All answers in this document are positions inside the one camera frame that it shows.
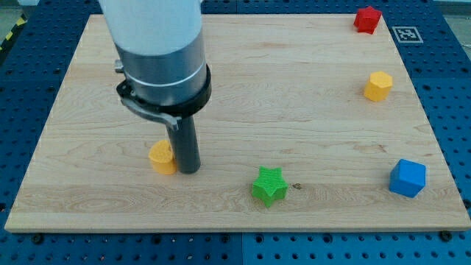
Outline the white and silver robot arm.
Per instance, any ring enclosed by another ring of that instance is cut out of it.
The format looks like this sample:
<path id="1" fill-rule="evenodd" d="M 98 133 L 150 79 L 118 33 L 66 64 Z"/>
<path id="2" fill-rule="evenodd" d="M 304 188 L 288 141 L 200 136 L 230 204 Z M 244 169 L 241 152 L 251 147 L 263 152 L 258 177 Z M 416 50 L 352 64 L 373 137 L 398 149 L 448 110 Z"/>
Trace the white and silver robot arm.
<path id="1" fill-rule="evenodd" d="M 194 114 L 212 87 L 200 0 L 99 0 L 124 75 L 121 103 L 143 119 L 165 124 L 177 168 L 201 166 Z"/>

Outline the black clamp ring with lever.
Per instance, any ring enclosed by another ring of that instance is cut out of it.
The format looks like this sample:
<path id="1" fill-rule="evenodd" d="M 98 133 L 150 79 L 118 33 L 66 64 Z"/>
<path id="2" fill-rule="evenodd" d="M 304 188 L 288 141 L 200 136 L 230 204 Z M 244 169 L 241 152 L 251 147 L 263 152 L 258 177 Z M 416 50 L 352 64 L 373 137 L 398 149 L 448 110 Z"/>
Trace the black clamp ring with lever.
<path id="1" fill-rule="evenodd" d="M 165 124 L 171 130 L 179 130 L 179 121 L 199 112 L 210 99 L 212 87 L 211 72 L 208 64 L 205 65 L 205 70 L 205 83 L 198 93 L 192 98 L 174 105 L 155 105 L 145 101 L 135 94 L 127 80 L 118 84 L 116 92 L 123 106 L 135 115 L 149 121 Z"/>

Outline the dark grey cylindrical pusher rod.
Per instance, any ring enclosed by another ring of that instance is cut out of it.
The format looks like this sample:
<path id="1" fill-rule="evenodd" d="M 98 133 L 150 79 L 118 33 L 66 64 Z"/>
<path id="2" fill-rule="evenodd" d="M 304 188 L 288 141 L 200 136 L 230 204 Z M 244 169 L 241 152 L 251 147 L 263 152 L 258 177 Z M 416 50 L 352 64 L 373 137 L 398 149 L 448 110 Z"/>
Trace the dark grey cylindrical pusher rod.
<path id="1" fill-rule="evenodd" d="M 189 116 L 177 121 L 178 129 L 167 128 L 177 169 L 183 174 L 193 174 L 201 166 L 194 118 Z"/>

